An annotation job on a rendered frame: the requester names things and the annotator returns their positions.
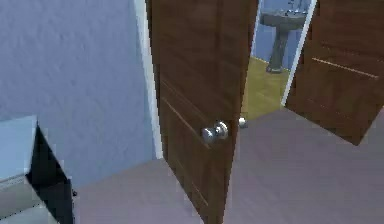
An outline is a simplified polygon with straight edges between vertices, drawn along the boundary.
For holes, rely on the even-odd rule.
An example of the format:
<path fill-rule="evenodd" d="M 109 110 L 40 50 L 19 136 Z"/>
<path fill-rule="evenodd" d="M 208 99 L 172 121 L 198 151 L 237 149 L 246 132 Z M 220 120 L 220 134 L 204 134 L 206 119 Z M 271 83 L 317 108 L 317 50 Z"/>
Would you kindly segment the grey pedestal sink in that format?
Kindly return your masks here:
<path fill-rule="evenodd" d="M 302 29 L 308 14 L 308 8 L 302 7 L 303 0 L 288 0 L 290 9 L 269 9 L 261 12 L 260 24 L 275 29 L 275 39 L 266 71 L 280 74 L 283 70 L 283 57 L 291 31 Z"/>

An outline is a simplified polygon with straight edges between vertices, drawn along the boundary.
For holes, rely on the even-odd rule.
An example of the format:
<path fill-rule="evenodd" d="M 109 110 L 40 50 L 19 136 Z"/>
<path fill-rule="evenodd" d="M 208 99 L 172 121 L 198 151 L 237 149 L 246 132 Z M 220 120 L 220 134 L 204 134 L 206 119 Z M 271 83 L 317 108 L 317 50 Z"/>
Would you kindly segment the brown wooden room door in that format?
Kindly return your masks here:
<path fill-rule="evenodd" d="M 384 108 L 384 0 L 316 0 L 286 108 L 360 144 Z"/>
<path fill-rule="evenodd" d="M 162 154 L 203 224 L 223 224 L 259 0 L 145 0 Z M 201 130 L 218 121 L 228 137 Z"/>

